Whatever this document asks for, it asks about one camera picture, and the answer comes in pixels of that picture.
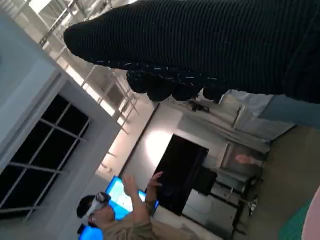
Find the black knitted glove right hand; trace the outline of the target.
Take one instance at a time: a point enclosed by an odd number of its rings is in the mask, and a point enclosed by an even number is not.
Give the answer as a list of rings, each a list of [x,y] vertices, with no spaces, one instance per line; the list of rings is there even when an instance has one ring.
[[[320,101],[317,0],[139,0],[68,27],[67,48],[160,102],[229,90]]]

